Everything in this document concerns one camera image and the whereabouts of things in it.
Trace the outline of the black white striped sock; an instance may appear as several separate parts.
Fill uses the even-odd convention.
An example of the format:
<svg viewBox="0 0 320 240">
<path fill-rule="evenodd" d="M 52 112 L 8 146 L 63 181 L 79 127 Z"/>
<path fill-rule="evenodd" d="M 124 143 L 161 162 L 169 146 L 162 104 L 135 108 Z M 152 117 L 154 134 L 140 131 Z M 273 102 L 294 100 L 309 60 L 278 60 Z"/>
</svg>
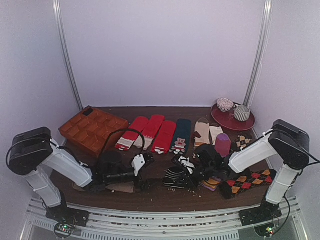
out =
<svg viewBox="0 0 320 240">
<path fill-rule="evenodd" d="M 189 184 L 186 177 L 187 175 L 183 170 L 171 167 L 165 172 L 162 184 L 172 189 L 187 189 Z"/>
</svg>

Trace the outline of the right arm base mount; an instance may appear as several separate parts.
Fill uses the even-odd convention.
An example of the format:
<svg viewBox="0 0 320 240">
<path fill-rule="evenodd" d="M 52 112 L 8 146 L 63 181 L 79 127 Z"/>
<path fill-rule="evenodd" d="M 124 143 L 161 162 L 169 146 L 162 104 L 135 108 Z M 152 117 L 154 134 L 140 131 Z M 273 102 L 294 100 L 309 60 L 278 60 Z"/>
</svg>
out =
<svg viewBox="0 0 320 240">
<path fill-rule="evenodd" d="M 239 212 L 242 226 L 254 226 L 255 233 L 263 238 L 271 237 L 276 233 L 279 226 L 276 220 L 279 221 L 281 216 L 279 205 L 268 202 Z"/>
</svg>

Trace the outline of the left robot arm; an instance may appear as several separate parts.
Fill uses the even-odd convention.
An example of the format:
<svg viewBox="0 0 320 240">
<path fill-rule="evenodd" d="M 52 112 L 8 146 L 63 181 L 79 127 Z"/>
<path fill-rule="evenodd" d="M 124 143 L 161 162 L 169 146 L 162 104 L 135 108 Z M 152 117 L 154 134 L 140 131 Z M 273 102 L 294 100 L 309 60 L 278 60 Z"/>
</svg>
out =
<svg viewBox="0 0 320 240">
<path fill-rule="evenodd" d="M 97 163 L 89 166 L 78 160 L 69 148 L 58 145 L 47 127 L 16 135 L 5 157 L 8 169 L 24 177 L 61 222 L 69 221 L 72 211 L 63 204 L 63 194 L 51 182 L 44 166 L 59 172 L 85 192 L 100 192 L 109 185 L 144 184 L 141 170 L 153 162 L 151 153 L 140 152 L 126 167 L 120 153 L 102 150 Z"/>
</svg>

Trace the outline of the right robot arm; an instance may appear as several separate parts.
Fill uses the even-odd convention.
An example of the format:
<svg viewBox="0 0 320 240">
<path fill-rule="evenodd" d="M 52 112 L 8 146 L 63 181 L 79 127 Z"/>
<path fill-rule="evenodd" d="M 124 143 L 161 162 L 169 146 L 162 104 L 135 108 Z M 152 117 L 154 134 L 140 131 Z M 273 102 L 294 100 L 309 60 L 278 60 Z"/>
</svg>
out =
<svg viewBox="0 0 320 240">
<path fill-rule="evenodd" d="M 194 151 L 198 163 L 184 156 L 172 159 L 174 167 L 166 171 L 164 185 L 178 189 L 195 189 L 201 182 L 218 180 L 225 199 L 231 199 L 252 187 L 268 185 L 265 203 L 256 210 L 259 220 L 268 220 L 275 212 L 298 175 L 310 162 L 310 137 L 300 128 L 278 119 L 272 128 L 253 143 L 223 157 L 215 147 L 203 144 Z M 272 156 L 279 156 L 283 164 L 276 171 L 266 169 L 251 172 L 250 167 Z"/>
</svg>

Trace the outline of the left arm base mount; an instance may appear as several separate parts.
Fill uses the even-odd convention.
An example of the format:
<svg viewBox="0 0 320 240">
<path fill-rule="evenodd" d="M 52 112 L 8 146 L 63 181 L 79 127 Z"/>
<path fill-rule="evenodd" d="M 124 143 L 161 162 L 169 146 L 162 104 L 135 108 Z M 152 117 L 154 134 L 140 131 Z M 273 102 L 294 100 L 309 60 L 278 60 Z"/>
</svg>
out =
<svg viewBox="0 0 320 240">
<path fill-rule="evenodd" d="M 77 227 L 86 227 L 90 213 L 85 210 L 67 207 L 60 205 L 57 207 L 48 207 L 45 203 L 42 204 L 46 210 L 46 217 L 54 220 L 57 223 L 53 227 L 53 233 L 59 239 L 70 237 Z"/>
</svg>

